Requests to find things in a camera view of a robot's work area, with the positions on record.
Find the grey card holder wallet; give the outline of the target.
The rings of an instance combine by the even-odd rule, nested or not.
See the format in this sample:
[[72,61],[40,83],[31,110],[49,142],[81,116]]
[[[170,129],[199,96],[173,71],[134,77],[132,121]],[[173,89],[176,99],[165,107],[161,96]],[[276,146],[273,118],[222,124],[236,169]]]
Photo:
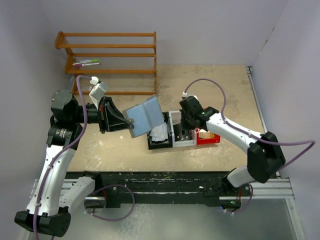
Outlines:
[[132,138],[147,134],[164,122],[164,116],[155,94],[142,103],[123,110],[122,114],[133,125],[133,128],[129,130]]

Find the black plastic bin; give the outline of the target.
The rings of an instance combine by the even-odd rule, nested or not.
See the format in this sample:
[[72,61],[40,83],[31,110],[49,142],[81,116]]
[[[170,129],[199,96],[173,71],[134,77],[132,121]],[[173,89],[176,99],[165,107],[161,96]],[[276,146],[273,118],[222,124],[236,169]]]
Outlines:
[[172,127],[170,126],[170,115],[168,111],[163,112],[164,122],[166,123],[166,139],[159,140],[151,136],[151,131],[147,133],[147,145],[149,150],[168,149],[173,147]]

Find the white plastic bin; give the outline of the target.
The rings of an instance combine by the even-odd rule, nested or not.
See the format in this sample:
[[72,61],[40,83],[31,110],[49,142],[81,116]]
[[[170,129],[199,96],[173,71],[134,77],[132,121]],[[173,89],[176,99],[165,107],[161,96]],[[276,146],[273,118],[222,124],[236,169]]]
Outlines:
[[179,110],[169,111],[169,122],[172,132],[172,146],[190,147],[197,144],[196,130],[184,130],[181,125],[181,112]]

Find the red plastic bin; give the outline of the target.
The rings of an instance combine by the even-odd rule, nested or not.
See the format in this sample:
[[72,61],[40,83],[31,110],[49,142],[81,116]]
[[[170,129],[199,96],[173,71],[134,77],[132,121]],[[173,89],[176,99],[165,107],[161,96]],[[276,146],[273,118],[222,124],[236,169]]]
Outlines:
[[218,134],[205,131],[204,129],[196,128],[194,132],[197,146],[218,144],[221,141],[221,137]]

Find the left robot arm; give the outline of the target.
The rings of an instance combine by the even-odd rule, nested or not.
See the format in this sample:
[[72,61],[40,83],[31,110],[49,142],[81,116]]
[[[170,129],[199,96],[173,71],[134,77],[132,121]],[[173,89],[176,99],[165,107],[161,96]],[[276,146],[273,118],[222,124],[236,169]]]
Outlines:
[[79,104],[73,93],[55,92],[52,116],[46,141],[44,166],[26,210],[18,211],[14,221],[24,229],[40,234],[63,237],[71,223],[72,210],[84,203],[85,197],[105,190],[98,172],[85,171],[72,187],[61,195],[68,167],[78,149],[88,124],[98,124],[102,133],[133,129],[110,97],[103,96],[98,105]]

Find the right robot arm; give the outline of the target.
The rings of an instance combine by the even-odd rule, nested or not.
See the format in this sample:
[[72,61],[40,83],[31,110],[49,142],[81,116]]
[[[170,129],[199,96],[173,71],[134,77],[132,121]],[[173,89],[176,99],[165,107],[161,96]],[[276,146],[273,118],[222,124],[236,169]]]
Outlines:
[[179,102],[181,128],[201,129],[221,136],[240,148],[247,156],[245,166],[231,170],[223,181],[229,187],[239,188],[252,182],[266,183],[286,163],[283,151],[274,133],[251,131],[223,118],[213,107],[203,108],[195,96]]

